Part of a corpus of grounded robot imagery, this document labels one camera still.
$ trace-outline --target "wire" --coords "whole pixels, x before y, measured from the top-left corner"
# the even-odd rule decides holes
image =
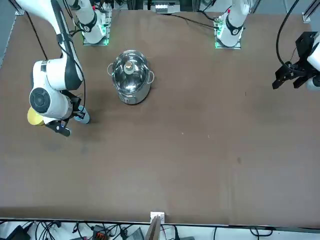
[[[75,31],[70,31],[70,36],[73,37],[78,32],[83,32],[83,30],[82,29],[78,29],[78,30],[75,30]]]
[[[83,239],[83,240],[85,240],[85,238],[81,235],[81,233],[80,233],[80,230],[79,230],[79,227],[76,227],[76,229],[77,229],[77,231],[78,231],[78,234],[79,234],[79,236],[80,236],[80,238],[81,239]]]
[[[216,232],[217,232],[217,227],[215,227],[214,229],[212,240],[216,240]]]
[[[291,58],[290,58],[290,61],[289,62],[291,62],[291,60],[292,60],[292,58],[294,57],[294,54],[295,54],[295,51],[297,50],[297,47],[295,47],[295,49],[293,50],[293,53],[292,53],[292,56],[291,56]]]
[[[102,223],[102,226],[103,226],[103,229],[104,229],[104,236],[107,237],[107,229],[106,229],[106,227],[105,227],[105,224]]]
[[[204,26],[204,27],[207,27],[207,28],[219,29],[217,26],[211,26],[211,25],[208,25],[208,24],[199,22],[199,21],[192,20],[192,19],[190,19],[190,18],[186,18],[186,17],[184,17],[184,16],[179,16],[179,15],[174,15],[174,14],[171,14],[171,15],[169,15],[169,16],[174,16],[174,17],[177,17],[177,18],[180,18],[180,19],[184,19],[184,20],[190,21],[190,22],[195,23],[195,24],[199,24],[199,25]]]
[[[285,64],[285,62],[281,59],[280,57],[280,54],[279,54],[279,39],[280,39],[280,33],[282,31],[282,29],[284,28],[284,25],[285,23],[287,22],[291,12],[293,11],[293,9],[295,8],[295,6],[297,5],[297,3],[299,2],[300,0],[295,0],[295,2],[293,3],[293,5],[291,6],[290,10],[288,11],[288,13],[286,14],[283,22],[281,23],[281,26],[279,28],[279,31],[278,31],[278,34],[276,36],[276,42],[275,42],[275,50],[276,50],[276,56],[279,60],[279,62],[284,66],[286,67],[290,72],[292,73],[296,73],[296,74],[304,74],[305,72],[304,71],[298,71],[298,70],[295,70],[291,67],[289,67],[287,64]]]
[[[32,26],[32,29],[33,29],[34,34],[35,34],[35,36],[36,36],[36,39],[38,40],[38,43],[39,43],[39,45],[40,45],[40,48],[41,48],[41,50],[42,50],[42,52],[43,52],[43,55],[44,55],[44,57],[45,57],[45,60],[48,60],[48,57],[47,57],[47,55],[46,55],[46,52],[45,52],[45,50],[44,50],[44,47],[43,47],[42,44],[41,44],[41,41],[40,41],[40,39],[39,39],[37,30],[36,30],[36,28],[35,28],[35,26],[34,26],[34,23],[32,22],[29,13],[28,13],[27,11],[25,11],[25,13],[26,13],[26,15],[27,15],[27,17],[28,17],[28,19],[29,19],[29,21],[30,21],[30,24],[31,24],[31,26]]]
[[[13,4],[13,2],[11,0],[9,0],[9,2],[11,3],[11,5],[15,8],[15,10],[17,12],[19,12],[18,8]]]
[[[42,232],[41,232],[41,234],[40,234],[40,238],[39,239],[41,239],[41,236],[42,236],[42,240],[45,240],[45,237],[46,237],[46,235],[48,234],[48,229],[47,229],[47,224],[44,222],[44,221],[40,221],[39,222],[41,225],[42,225],[42,227],[43,227],[43,230],[42,230]]]
[[[232,7],[232,5],[225,10],[225,13],[226,13],[231,7]]]
[[[125,228],[122,229],[122,230],[125,231],[125,230],[127,230],[128,228],[130,228],[131,226],[133,226],[133,224],[130,224],[129,226],[125,227]],[[121,234],[121,231],[120,231],[120,233],[119,233],[117,236],[115,236],[114,238],[112,238],[112,240],[115,240],[117,237],[120,236],[120,234]]]
[[[38,232],[38,227],[39,227],[40,223],[41,223],[41,221],[38,222],[38,224],[36,225],[36,228],[35,228],[35,233],[34,233],[34,238],[35,238],[35,240],[38,240],[38,238],[37,238],[37,232]]]
[[[65,7],[65,9],[66,9],[66,12],[68,13],[69,17],[70,17],[71,19],[74,19],[74,17],[72,16],[71,10],[70,10],[70,8],[69,8],[69,5],[68,5],[68,3],[66,2],[66,0],[62,0],[62,2],[63,2],[63,5],[64,5],[64,7]]]
[[[85,110],[85,106],[86,106],[86,79],[85,79],[85,75],[84,72],[82,71],[81,67],[79,66],[79,64],[77,63],[77,61],[74,59],[73,56],[71,56],[69,53],[67,53],[66,50],[63,49],[63,47],[58,44],[58,46],[60,47],[60,49],[75,63],[75,65],[79,68],[81,75],[82,75],[82,81],[83,81],[83,107],[80,110],[80,113],[83,113]]]
[[[210,6],[215,5],[216,1],[217,1],[217,0],[212,0],[212,1],[208,4],[208,6],[206,6],[206,8],[203,9],[203,11],[207,10]]]
[[[174,240],[180,240],[177,226],[173,225],[173,227],[174,227]]]
[[[162,231],[163,231],[163,234],[164,234],[164,238],[165,238],[165,240],[167,240],[166,231],[165,231],[164,226],[162,224],[161,224],[161,228],[162,228]]]
[[[258,231],[258,229],[257,229],[256,227],[252,227],[252,228],[250,228],[250,232],[251,232],[251,234],[252,234],[253,236],[257,237],[257,239],[259,240],[259,237],[270,237],[270,236],[274,233],[274,230],[271,229],[271,230],[270,230],[270,233],[268,233],[268,234],[260,234],[259,231]]]
[[[51,240],[56,240],[56,239],[54,238],[54,236],[52,236],[52,234],[51,234],[51,232],[50,232],[50,229],[53,227],[54,223],[51,222],[51,223],[49,223],[49,225],[47,225],[46,222],[44,222],[44,225],[45,225],[45,228],[44,228],[44,229],[46,229],[46,235],[45,235],[45,237],[47,238],[47,235],[48,235],[48,233],[49,233],[50,239],[51,239]]]
[[[121,229],[121,225],[115,225],[110,230],[108,230],[108,232],[106,234],[109,233],[109,237],[114,237],[117,234],[118,227]]]
[[[205,11],[202,11],[202,10],[198,10],[199,13],[202,13],[207,19],[211,20],[211,21],[214,21],[216,20],[216,18],[212,18],[212,17],[209,17]]]
[[[85,225],[87,225],[87,226],[88,226],[88,228],[90,228],[92,231],[93,231],[93,230],[94,230],[94,228],[95,228],[94,226],[90,226],[87,222],[85,222],[84,224],[85,224]]]
[[[27,221],[25,224],[22,225],[22,227],[24,228],[27,224],[29,223],[34,223],[35,221]]]

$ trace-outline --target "yellow object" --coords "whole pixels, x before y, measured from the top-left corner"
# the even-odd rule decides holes
[[[32,107],[28,110],[28,122],[34,126],[41,126],[45,124],[44,117],[38,114]]]

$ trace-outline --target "metal clamp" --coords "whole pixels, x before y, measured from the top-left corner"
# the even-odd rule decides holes
[[[146,82],[146,84],[152,84],[153,81],[155,80],[155,74],[154,74],[154,72],[153,72],[153,71],[149,71],[149,76],[150,76],[150,74],[152,74],[152,76],[153,76],[153,77],[152,77],[152,80],[151,80],[151,81],[148,80],[148,81]]]
[[[164,212],[151,212],[151,223],[148,231],[144,237],[144,240],[159,240],[160,226],[165,223]]]
[[[320,6],[320,0],[313,0],[307,9],[302,13],[302,18],[304,23],[310,23],[311,15],[316,11]]]
[[[106,68],[106,71],[108,72],[108,74],[109,74],[110,76],[112,76],[112,73],[109,72],[109,68],[110,68],[110,66],[112,66],[112,65],[113,65],[113,63],[110,63],[110,64],[108,65],[108,67]]]

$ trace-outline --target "tabletop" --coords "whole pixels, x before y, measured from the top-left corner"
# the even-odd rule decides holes
[[[160,211],[171,223],[318,226],[320,94],[291,82],[272,89],[284,15],[250,14],[241,50],[215,49],[212,29],[175,16],[112,18],[108,46],[74,37],[91,123],[71,121],[68,138],[28,124],[29,76],[44,57],[17,18],[0,69],[0,216],[148,222]],[[53,28],[32,19],[58,58]],[[309,30],[300,15],[288,19],[284,60]],[[137,105],[119,100],[107,74],[125,50],[142,52],[155,74]]]

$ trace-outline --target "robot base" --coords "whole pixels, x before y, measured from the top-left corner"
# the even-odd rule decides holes
[[[111,27],[111,18],[112,18],[112,8],[111,6],[106,10],[99,10],[101,12],[101,22],[102,22],[102,32],[105,33],[105,37],[103,37],[99,42],[92,44],[86,41],[83,38],[84,46],[108,46],[110,41],[110,27]]]
[[[215,27],[219,28],[219,29],[214,29],[214,46],[216,49],[241,49],[241,42],[240,42],[241,35],[237,44],[232,47],[223,45],[223,43],[217,38],[217,36],[221,33],[221,28],[224,25],[223,16],[219,16],[219,18],[216,19],[213,23]]]

